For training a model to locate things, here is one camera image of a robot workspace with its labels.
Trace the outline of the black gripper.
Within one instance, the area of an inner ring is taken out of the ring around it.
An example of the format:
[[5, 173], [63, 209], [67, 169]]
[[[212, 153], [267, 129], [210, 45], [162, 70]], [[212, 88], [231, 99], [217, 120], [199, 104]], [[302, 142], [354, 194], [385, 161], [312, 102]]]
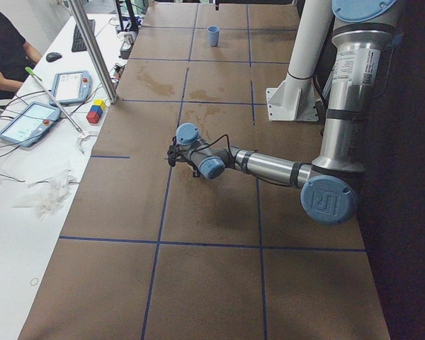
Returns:
[[176, 141], [173, 141], [167, 151], [167, 162], [169, 166], [176, 166], [178, 162], [184, 162], [184, 157], [180, 152]]

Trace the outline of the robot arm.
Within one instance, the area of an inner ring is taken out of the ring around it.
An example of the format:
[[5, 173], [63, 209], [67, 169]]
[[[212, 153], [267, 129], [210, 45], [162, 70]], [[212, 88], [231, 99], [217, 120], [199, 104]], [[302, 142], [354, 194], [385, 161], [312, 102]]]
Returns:
[[391, 46], [404, 10], [403, 1], [306, 1], [288, 72], [266, 91], [272, 121], [317, 119], [312, 80], [323, 45], [330, 40], [336, 57], [329, 76], [329, 101], [319, 156], [310, 163], [205, 141], [192, 123], [183, 123], [167, 152], [171, 166], [190, 165], [207, 179], [225, 169], [300, 190], [304, 211], [325, 225], [349, 220], [358, 207], [364, 174], [360, 143], [378, 71], [380, 54]]

